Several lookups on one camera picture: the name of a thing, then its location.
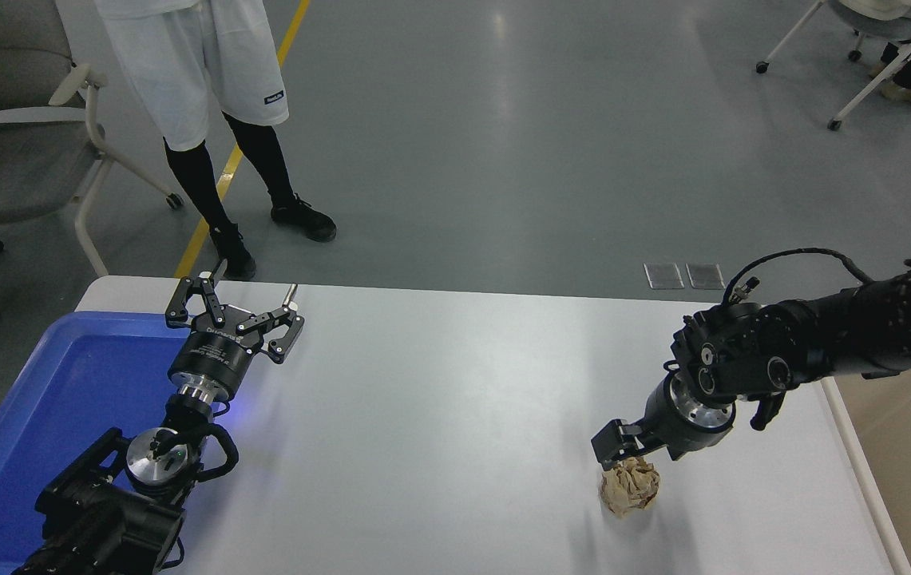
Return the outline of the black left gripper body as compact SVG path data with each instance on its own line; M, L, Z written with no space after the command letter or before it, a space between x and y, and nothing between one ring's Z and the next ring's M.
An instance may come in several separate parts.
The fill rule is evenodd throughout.
M255 353L264 343L258 331L236 334L237 323L218 327L210 317L197 316L190 334L168 371L174 385L212 382L221 394L235 394Z

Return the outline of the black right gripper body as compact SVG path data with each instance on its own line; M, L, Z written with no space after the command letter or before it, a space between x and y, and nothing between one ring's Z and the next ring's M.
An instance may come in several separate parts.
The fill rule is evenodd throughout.
M682 381L663 381L646 401L644 428L662 442L671 459L714 446L730 432L734 405L697 398Z

